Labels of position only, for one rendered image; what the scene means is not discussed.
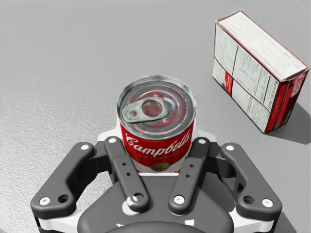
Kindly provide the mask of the red and white can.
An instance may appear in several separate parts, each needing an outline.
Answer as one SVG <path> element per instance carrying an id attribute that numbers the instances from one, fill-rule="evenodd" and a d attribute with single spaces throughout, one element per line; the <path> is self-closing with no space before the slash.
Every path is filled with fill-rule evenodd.
<path id="1" fill-rule="evenodd" d="M 123 144 L 138 172 L 179 172 L 196 130 L 196 100 L 177 78 L 149 75 L 117 101 Z"/>

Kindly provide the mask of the red carton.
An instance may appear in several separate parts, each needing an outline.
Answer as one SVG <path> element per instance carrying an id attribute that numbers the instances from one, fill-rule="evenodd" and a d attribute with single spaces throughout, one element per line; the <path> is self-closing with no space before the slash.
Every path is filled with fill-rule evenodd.
<path id="1" fill-rule="evenodd" d="M 216 21 L 212 76 L 263 133 L 288 122 L 308 72 L 243 11 Z"/>

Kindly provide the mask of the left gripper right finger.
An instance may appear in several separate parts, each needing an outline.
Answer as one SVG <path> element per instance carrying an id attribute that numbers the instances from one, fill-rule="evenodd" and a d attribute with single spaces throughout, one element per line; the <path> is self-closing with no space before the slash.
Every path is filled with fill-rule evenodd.
<path id="1" fill-rule="evenodd" d="M 234 178 L 229 192 L 236 202 L 237 213 L 247 219 L 275 221 L 282 203 L 243 148 L 237 143 L 219 146 L 205 137 L 191 144 L 169 197 L 169 210 L 184 215 L 193 206 L 195 192 L 202 187 L 206 174 L 216 174 L 229 187 L 226 179 Z"/>

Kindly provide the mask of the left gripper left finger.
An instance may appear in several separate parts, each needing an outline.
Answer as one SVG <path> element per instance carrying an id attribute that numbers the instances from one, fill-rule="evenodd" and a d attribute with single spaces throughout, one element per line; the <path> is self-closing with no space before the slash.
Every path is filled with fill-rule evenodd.
<path id="1" fill-rule="evenodd" d="M 121 126 L 100 134 L 96 145 L 75 144 L 62 162 L 31 200 L 36 218 L 58 218 L 73 214 L 76 202 L 85 188 L 102 172 L 108 172 L 112 182 L 119 182 L 130 209 L 145 212 L 150 198 L 132 159 L 124 148 Z"/>

